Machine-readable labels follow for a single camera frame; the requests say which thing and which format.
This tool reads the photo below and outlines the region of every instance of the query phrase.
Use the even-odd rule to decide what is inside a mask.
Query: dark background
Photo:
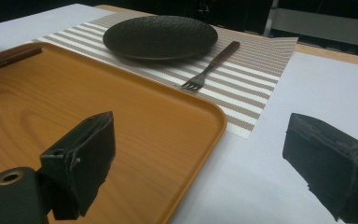
[[[176,15],[257,35],[264,34],[272,0],[0,0],[0,22],[71,4],[111,5],[156,15]],[[280,0],[279,7],[358,19],[358,0]],[[299,36],[299,42],[358,54],[358,46],[272,31],[270,37]]]

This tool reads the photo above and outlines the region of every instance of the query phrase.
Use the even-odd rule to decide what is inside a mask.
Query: fork
[[[232,41],[225,49],[222,50],[216,57],[214,57],[208,66],[198,75],[192,77],[182,86],[175,85],[179,89],[190,91],[192,93],[199,91],[205,84],[206,76],[222,64],[226,59],[228,59],[238,48],[240,47],[240,42]]]

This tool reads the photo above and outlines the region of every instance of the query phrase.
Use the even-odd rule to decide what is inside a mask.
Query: chopsticks
[[[0,52],[0,68],[42,52],[37,44],[25,44]]]

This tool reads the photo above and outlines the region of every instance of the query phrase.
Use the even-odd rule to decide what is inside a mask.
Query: fork handle
[[[225,49],[222,50],[222,52],[211,60],[208,67],[206,67],[202,73],[207,75],[209,72],[214,70],[217,66],[227,60],[240,47],[240,45],[240,42],[232,41]]]

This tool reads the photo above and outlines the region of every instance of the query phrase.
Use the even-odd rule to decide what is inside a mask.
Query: wooden tray
[[[76,223],[168,222],[224,132],[225,114],[155,81],[38,45],[42,53],[0,68],[0,172],[38,169],[39,155],[81,120],[113,111],[117,155]]]

